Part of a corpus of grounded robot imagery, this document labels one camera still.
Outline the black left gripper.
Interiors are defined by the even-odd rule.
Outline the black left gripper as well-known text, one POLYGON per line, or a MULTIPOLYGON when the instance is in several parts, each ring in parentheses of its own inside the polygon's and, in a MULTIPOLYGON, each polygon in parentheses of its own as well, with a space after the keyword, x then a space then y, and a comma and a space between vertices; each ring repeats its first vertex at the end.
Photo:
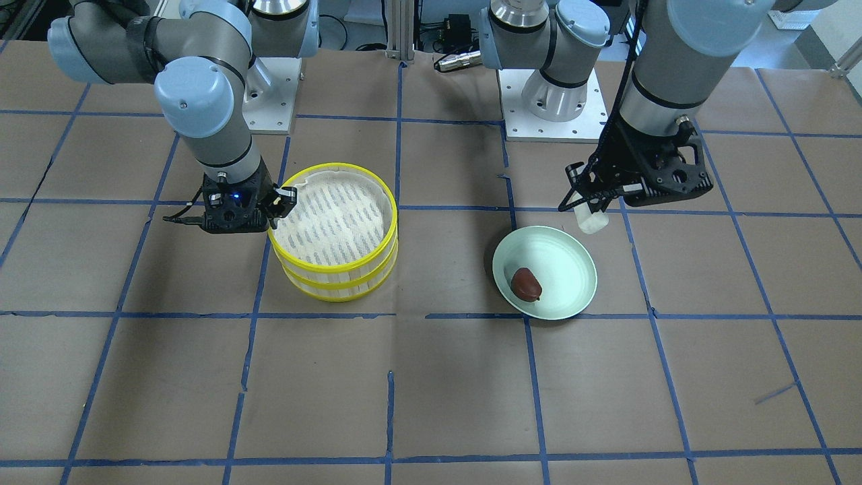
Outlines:
POLYGON ((558 212, 581 208, 589 215, 606 212, 619 197, 644 207, 695 199, 714 187, 702 136, 687 115, 678 117, 669 136, 644 134, 617 116, 587 162, 566 166, 564 174, 569 190, 558 212))

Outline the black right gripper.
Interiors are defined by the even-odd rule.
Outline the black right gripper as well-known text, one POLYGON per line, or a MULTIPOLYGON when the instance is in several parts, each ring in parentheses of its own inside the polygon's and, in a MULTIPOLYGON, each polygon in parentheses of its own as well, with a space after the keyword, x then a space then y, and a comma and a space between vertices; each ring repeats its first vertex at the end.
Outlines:
POLYGON ((298 203, 295 187, 276 187, 267 166, 260 165, 239 183, 203 175, 202 185, 180 212, 163 217, 166 223, 194 225, 210 234, 260 233, 277 226, 298 203))

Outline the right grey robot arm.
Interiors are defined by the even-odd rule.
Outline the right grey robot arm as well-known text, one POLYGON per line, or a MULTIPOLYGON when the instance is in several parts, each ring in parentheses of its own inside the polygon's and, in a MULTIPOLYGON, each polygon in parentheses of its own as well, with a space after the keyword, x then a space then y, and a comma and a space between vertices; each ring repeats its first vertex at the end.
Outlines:
POLYGON ((313 56, 315 1, 182 1, 178 18, 145 1, 73 1, 51 22, 47 43, 64 74, 82 83, 149 84, 166 122, 203 169, 194 200, 168 223, 210 234, 274 230, 298 191, 274 183, 244 117, 263 59, 313 56))

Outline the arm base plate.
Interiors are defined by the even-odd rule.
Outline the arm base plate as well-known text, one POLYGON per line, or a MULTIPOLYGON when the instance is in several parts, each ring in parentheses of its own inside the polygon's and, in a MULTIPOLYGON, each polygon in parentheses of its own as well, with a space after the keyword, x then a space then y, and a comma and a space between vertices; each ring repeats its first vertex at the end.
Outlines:
POLYGON ((598 142, 607 122, 595 71, 575 88, 552 85, 539 71, 498 71, 506 137, 528 142, 598 142))
POLYGON ((289 135, 302 59, 258 57, 247 71, 243 116, 253 134, 289 135))

